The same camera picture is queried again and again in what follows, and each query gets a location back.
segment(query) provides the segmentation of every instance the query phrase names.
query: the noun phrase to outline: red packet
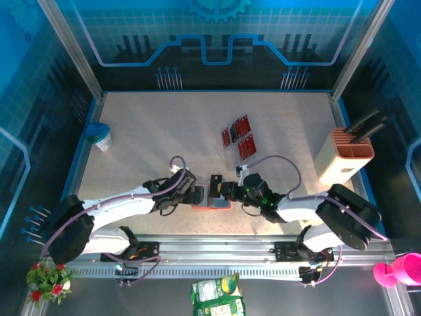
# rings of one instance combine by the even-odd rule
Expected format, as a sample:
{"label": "red packet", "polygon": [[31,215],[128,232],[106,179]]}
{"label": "red packet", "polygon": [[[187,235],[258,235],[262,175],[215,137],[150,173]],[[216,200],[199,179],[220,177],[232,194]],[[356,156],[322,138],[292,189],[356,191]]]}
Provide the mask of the red packet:
{"label": "red packet", "polygon": [[255,140],[253,139],[253,135],[251,134],[247,136],[244,142],[247,147],[247,152],[249,156],[253,156],[256,153],[256,145]]}
{"label": "red packet", "polygon": [[239,119],[236,120],[234,125],[235,125],[235,131],[237,132],[237,137],[240,138],[240,137],[244,136],[245,134],[243,132],[243,127],[241,126],[241,123],[240,123]]}
{"label": "red packet", "polygon": [[241,118],[241,126],[243,127],[244,135],[251,131],[249,118],[247,117],[247,115],[244,115]]}
{"label": "red packet", "polygon": [[230,132],[228,131],[228,128],[222,132],[222,141],[224,142],[224,147],[228,147],[231,144]]}
{"label": "red packet", "polygon": [[249,154],[247,153],[247,146],[245,144],[245,140],[241,140],[238,143],[238,150],[239,150],[239,156],[241,157],[241,160],[246,160]]}

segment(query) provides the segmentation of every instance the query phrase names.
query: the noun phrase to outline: snack bag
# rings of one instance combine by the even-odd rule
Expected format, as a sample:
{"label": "snack bag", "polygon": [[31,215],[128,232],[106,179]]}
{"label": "snack bag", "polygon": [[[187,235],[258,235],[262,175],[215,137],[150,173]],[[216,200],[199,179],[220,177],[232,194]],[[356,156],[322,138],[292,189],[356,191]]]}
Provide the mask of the snack bag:
{"label": "snack bag", "polygon": [[193,316],[246,316],[239,274],[194,283]]}

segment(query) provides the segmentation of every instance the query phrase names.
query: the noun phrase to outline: pink cup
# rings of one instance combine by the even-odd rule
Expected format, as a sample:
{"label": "pink cup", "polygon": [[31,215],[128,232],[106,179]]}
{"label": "pink cup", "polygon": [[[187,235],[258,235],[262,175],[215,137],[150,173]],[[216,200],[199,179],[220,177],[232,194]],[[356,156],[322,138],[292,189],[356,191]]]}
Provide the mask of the pink cup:
{"label": "pink cup", "polygon": [[392,264],[393,276],[406,285],[421,285],[421,255],[408,253]]}
{"label": "pink cup", "polygon": [[408,253],[392,265],[377,263],[373,274],[376,281],[386,288],[395,286],[399,281],[406,285],[421,285],[421,255]]}

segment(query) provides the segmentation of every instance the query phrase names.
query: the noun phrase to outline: work table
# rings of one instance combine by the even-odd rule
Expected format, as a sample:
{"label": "work table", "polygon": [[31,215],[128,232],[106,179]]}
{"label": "work table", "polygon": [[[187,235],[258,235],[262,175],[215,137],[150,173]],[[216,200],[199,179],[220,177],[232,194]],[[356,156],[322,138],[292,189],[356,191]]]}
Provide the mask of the work table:
{"label": "work table", "polygon": [[[230,152],[222,148],[221,132],[244,114],[257,147],[255,159],[280,154],[299,167],[303,184],[293,196],[329,188],[319,183],[313,163],[335,127],[326,93],[119,92],[107,94],[99,120],[110,126],[112,146],[106,152],[92,147],[79,198],[104,198],[170,177],[174,155],[186,160],[198,183],[209,183],[212,174],[238,181]],[[279,159],[267,160],[251,172],[258,172],[272,191],[281,194],[298,182],[295,169]],[[306,223],[272,224],[246,215],[239,203],[232,203],[230,210],[180,205],[168,217],[155,212],[110,226],[122,225],[136,234],[298,234]]]}

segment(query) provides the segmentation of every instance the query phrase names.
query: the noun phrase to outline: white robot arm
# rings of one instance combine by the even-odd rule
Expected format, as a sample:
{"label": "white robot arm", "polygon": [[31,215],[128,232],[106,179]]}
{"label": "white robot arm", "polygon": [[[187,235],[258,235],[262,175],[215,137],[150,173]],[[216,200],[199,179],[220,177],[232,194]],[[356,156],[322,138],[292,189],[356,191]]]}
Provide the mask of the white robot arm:
{"label": "white robot arm", "polygon": [[[47,241],[69,219],[87,211],[62,231],[49,245],[54,262],[66,263],[85,253],[112,253],[121,259],[131,259],[138,250],[137,238],[128,227],[104,228],[105,225],[134,215],[146,215],[154,211],[175,208],[178,204],[200,204],[205,198],[202,186],[196,186],[196,178],[188,170],[179,181],[182,170],[172,168],[171,178],[145,182],[142,186],[124,194],[97,200],[80,201],[68,196],[52,212],[39,228]],[[299,235],[294,249],[280,250],[288,256],[292,252],[311,261],[315,254],[326,248],[347,244],[364,250],[372,233],[341,209],[320,197],[330,197],[348,205],[354,213],[369,225],[376,227],[380,215],[376,208],[337,184],[317,196],[290,200],[286,195],[272,192],[259,174],[249,174],[243,168],[240,182],[222,182],[217,194],[233,202],[240,202],[260,209],[261,215],[273,223],[318,219],[323,224],[308,226]]]}

